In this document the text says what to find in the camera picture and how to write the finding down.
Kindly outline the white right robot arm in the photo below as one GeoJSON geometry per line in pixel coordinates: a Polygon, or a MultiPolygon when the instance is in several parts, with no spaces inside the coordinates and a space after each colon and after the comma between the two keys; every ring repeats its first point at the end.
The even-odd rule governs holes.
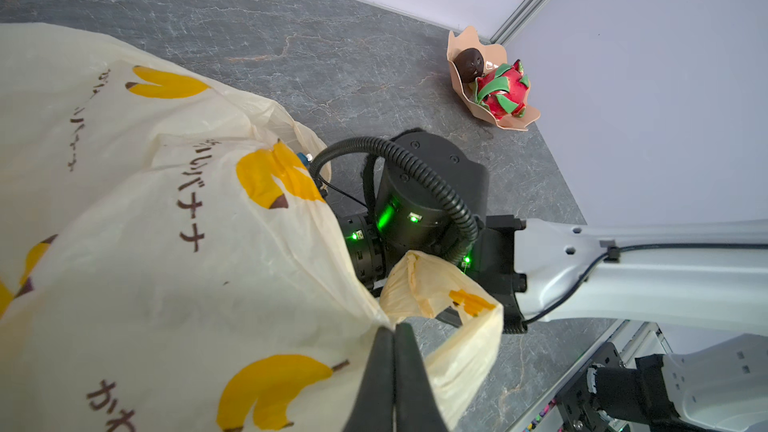
{"type": "Polygon", "coordinates": [[[445,138],[355,137],[322,158],[356,153],[364,212],[339,224],[374,294],[413,250],[456,265],[500,302],[508,333],[583,317],[767,331],[765,221],[605,228],[491,215],[487,169],[445,138]]]}

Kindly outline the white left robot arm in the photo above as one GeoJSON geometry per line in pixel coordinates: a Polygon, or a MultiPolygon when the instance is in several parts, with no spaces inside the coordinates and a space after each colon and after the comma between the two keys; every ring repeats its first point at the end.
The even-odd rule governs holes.
{"type": "MultiPolygon", "coordinates": [[[[530,431],[746,431],[767,419],[767,339],[744,334],[690,354],[621,360],[603,343],[571,374],[530,431]]],[[[347,431],[445,431],[413,329],[380,329],[347,431]]]]}

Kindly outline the red green dragon fruit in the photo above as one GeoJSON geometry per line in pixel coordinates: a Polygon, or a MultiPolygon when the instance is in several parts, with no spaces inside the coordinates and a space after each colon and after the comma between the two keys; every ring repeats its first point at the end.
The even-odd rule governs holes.
{"type": "Polygon", "coordinates": [[[496,120],[522,118],[526,113],[530,79],[520,59],[504,63],[470,84],[473,101],[496,120]]]}

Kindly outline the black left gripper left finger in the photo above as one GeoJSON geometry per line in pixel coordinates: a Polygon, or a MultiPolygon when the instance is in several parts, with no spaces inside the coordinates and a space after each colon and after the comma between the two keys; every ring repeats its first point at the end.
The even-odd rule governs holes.
{"type": "Polygon", "coordinates": [[[392,432],[395,407],[395,338],[377,330],[357,397],[343,432],[392,432]]]}

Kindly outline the banana print plastic bag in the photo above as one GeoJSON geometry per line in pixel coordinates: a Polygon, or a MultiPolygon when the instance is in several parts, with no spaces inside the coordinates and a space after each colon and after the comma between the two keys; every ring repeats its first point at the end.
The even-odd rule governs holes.
{"type": "Polygon", "coordinates": [[[277,102],[113,37],[1,28],[1,427],[342,431],[381,327],[453,429],[502,308],[409,252],[358,280],[277,102]]]}

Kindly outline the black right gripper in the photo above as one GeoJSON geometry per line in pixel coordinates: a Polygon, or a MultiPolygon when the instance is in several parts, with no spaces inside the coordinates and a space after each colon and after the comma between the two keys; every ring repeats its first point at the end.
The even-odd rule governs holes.
{"type": "Polygon", "coordinates": [[[387,272],[376,226],[366,214],[342,217],[338,222],[358,280],[371,294],[380,294],[387,272]]]}

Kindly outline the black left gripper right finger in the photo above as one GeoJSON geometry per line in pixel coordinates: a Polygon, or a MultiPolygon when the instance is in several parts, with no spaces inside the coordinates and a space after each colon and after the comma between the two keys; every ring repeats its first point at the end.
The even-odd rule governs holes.
{"type": "Polygon", "coordinates": [[[437,407],[413,327],[400,323],[394,335],[394,411],[399,432],[447,432],[437,407]]]}

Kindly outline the peach wavy fruit plate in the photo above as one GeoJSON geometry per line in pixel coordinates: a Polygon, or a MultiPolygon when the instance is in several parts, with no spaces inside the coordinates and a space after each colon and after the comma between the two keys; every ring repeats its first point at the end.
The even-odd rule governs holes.
{"type": "Polygon", "coordinates": [[[461,100],[468,107],[473,116],[478,119],[492,123],[501,129],[525,131],[527,126],[541,116],[538,109],[530,106],[527,102],[526,113],[522,118],[507,117],[502,120],[496,120],[490,112],[479,106],[473,101],[470,84],[463,84],[460,81],[453,60],[458,53],[467,48],[477,48],[485,60],[484,75],[493,71],[501,64],[513,64],[507,60],[507,53],[503,46],[498,44],[484,45],[480,42],[477,30],[472,27],[466,27],[460,34],[450,33],[448,37],[448,46],[446,57],[449,62],[451,81],[454,91],[460,96],[461,100]]]}

